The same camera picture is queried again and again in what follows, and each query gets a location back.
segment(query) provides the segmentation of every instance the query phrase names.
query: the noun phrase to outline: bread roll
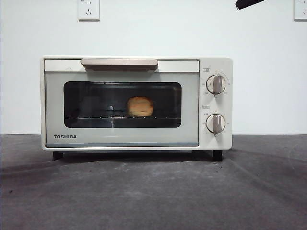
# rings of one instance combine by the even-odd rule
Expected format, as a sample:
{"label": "bread roll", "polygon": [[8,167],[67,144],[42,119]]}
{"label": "bread roll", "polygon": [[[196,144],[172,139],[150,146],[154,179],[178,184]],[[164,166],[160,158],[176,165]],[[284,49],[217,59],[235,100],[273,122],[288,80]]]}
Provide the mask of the bread roll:
{"label": "bread roll", "polygon": [[131,97],[127,102],[129,116],[151,116],[154,111],[153,101],[148,97]]}

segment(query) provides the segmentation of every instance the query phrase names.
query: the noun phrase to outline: white knob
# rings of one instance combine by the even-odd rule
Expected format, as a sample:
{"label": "white knob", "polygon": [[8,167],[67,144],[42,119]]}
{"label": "white knob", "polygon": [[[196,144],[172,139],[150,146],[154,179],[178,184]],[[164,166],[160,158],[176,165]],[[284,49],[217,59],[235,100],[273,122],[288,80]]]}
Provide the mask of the white knob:
{"label": "white knob", "polygon": [[214,134],[221,133],[225,128],[225,119],[221,115],[212,114],[207,118],[206,126]]}
{"label": "white knob", "polygon": [[208,78],[206,86],[210,93],[220,94],[225,90],[226,82],[222,75],[215,74]]}

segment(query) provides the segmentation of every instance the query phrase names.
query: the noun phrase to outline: oven foot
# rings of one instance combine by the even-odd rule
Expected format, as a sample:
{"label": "oven foot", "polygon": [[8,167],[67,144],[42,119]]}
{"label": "oven foot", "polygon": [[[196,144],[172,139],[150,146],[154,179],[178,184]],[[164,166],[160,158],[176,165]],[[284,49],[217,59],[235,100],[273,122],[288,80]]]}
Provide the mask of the oven foot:
{"label": "oven foot", "polygon": [[223,160],[222,152],[223,150],[212,150],[212,160],[222,161]]}
{"label": "oven foot", "polygon": [[62,152],[53,152],[53,160],[59,160],[64,157],[64,153]]}

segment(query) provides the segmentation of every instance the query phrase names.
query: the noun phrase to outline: glass window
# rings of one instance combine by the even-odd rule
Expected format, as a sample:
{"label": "glass window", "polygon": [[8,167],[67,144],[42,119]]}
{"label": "glass window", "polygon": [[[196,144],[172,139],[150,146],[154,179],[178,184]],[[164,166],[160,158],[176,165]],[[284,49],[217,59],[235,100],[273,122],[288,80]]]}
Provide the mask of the glass window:
{"label": "glass window", "polygon": [[176,128],[181,124],[181,85],[69,81],[64,123],[68,128]]}

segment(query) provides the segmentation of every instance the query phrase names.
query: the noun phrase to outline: wall outlet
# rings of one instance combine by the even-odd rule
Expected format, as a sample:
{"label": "wall outlet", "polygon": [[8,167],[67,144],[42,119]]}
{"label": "wall outlet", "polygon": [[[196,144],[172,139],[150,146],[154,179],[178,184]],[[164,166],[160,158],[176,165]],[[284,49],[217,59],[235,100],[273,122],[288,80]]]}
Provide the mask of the wall outlet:
{"label": "wall outlet", "polygon": [[294,20],[307,21],[307,0],[294,0]]}
{"label": "wall outlet", "polygon": [[99,21],[100,20],[100,10],[99,2],[100,0],[78,0],[79,9],[79,21]]}

